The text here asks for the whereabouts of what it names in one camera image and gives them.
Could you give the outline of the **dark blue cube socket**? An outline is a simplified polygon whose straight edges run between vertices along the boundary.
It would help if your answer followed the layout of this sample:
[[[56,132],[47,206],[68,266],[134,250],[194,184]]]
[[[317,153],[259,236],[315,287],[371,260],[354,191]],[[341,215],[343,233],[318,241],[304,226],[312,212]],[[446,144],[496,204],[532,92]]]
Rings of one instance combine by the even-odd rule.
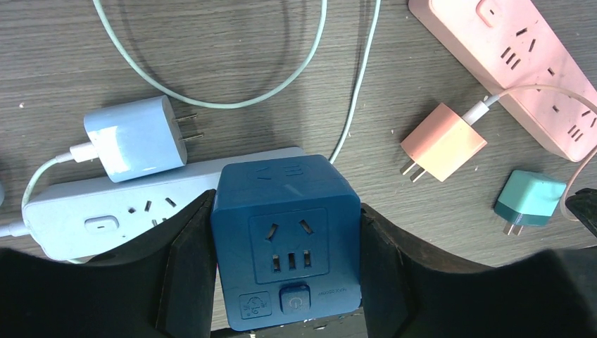
[[[321,155],[226,165],[210,225],[236,331],[361,303],[359,196]]]

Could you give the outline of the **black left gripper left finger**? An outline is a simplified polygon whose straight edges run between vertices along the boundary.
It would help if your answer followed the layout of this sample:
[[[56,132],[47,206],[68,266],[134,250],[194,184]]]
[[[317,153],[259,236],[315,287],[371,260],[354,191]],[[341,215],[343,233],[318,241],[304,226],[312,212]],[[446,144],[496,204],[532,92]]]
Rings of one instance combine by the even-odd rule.
[[[2,337],[209,337],[215,191],[83,264],[1,250]]]

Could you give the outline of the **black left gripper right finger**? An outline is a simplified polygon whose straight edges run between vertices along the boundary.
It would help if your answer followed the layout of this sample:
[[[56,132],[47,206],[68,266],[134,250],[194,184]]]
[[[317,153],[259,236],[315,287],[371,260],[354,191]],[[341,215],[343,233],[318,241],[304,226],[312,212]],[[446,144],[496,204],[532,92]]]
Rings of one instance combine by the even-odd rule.
[[[490,267],[361,208],[369,337],[595,337],[596,249],[546,249]]]

